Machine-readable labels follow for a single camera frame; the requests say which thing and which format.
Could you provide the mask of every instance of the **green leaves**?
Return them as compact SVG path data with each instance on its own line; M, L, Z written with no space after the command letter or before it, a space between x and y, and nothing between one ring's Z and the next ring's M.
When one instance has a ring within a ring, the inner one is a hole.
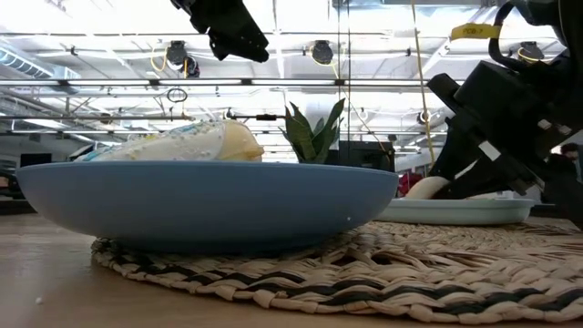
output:
M290 141L300 162L324 163L330 146L340 138L340 125L335 124L344 111L344 99L334 105L325 123L324 118L318 120L314 131L298 107L293 103L291 107L293 115L287 107L285 108L285 131L281 130L283 136Z
M320 119L318 119L318 123L316 123L316 128L313 130L313 135L317 136L318 134L320 134L320 132L322 132L323 129L324 129L324 118L320 118Z
M300 110L295 105L293 111L295 114L300 113ZM297 153L300 149L301 153L298 155L302 156L303 159L315 158L316 152L312 145L312 130L308 120L301 113L299 116L292 116L288 108L285 108L285 112L285 130L288 140L294 146L294 151Z

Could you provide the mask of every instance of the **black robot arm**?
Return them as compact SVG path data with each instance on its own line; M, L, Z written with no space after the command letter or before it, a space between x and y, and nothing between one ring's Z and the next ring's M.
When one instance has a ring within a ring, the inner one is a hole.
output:
M480 62L462 86L445 74L431 79L429 88L455 112L430 172L452 183L435 198L499 190L525 194L538 186L583 227L583 185L545 162L552 148L583 129L583 2L510 1L495 25L503 25L515 7L529 23L553 26L568 49L550 63L526 62L503 56L492 38L489 54L500 65Z
M192 26L210 39L218 60L228 55L263 63L270 57L269 44L242 0L170 0L190 16Z

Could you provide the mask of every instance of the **table surface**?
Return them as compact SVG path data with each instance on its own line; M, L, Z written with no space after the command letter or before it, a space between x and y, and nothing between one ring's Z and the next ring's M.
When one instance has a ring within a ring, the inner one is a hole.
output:
M535 223L574 227L569 221ZM314 315L193 296L123 279L90 259L93 238L37 215L0 217L0 326L12 327L448 327L378 316ZM531 327L546 324L509 323ZM579 327L580 323L563 327Z

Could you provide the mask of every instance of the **woven placemat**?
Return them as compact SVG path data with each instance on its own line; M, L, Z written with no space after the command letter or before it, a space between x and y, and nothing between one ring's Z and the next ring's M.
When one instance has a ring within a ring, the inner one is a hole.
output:
M131 280L306 313L468 324L583 316L583 234L542 226L373 222L264 259L148 253L97 240L93 258Z

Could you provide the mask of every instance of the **blue bowl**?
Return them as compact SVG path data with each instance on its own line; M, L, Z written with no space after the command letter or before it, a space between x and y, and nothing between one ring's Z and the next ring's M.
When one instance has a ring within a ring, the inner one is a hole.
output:
M398 183L380 170L232 161L55 163L16 174L30 204L66 229L202 253L321 242L374 219Z

